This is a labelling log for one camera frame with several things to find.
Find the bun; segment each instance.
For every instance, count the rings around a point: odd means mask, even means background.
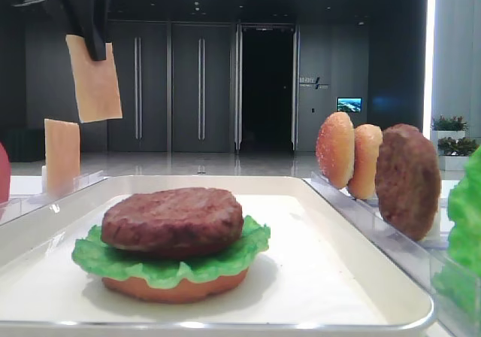
[[[354,171],[354,127],[347,113],[333,113],[321,125],[316,157],[329,182],[343,189]]]
[[[192,303],[206,299],[208,296],[221,294],[233,290],[242,283],[248,269],[237,275],[223,275],[214,281],[193,283],[183,279],[176,287],[169,290],[149,287],[142,278],[130,277],[126,281],[116,281],[102,278],[104,285],[126,296],[142,299],[148,302],[162,302],[171,304]]]
[[[347,184],[347,190],[354,198],[367,199],[376,191],[374,178],[379,146],[383,142],[383,132],[378,126],[364,124],[355,128],[354,134],[354,175]]]

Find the hamburger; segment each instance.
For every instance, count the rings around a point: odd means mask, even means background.
[[[110,290],[150,302],[190,303],[236,288],[268,249],[260,226],[227,190],[134,194],[75,243],[73,261]]]

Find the reflective floor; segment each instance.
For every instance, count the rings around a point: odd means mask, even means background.
[[[12,175],[40,175],[44,162],[12,163]],[[308,178],[319,170],[314,153],[85,153],[82,173],[106,175],[288,175]],[[463,172],[441,172],[443,179],[459,180]]]

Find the monitor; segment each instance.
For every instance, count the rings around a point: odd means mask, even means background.
[[[361,110],[361,98],[337,98],[337,111],[345,111],[347,113],[360,113]]]

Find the green lettuce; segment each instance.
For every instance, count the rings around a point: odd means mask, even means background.
[[[152,288],[171,289],[181,280],[194,283],[213,281],[221,275],[237,275],[249,267],[256,255],[269,248],[271,229],[246,216],[241,238],[219,254],[196,257],[182,262],[173,260],[139,260],[101,240],[101,227],[93,226],[84,239],[75,242],[73,261],[85,272],[125,281],[143,278]]]
[[[455,223],[449,234],[448,254],[452,260],[473,272],[462,272],[455,263],[447,263],[434,276],[436,291],[454,302],[471,321],[481,320],[476,306],[481,277],[481,148],[464,167],[466,175],[448,197],[448,217]]]

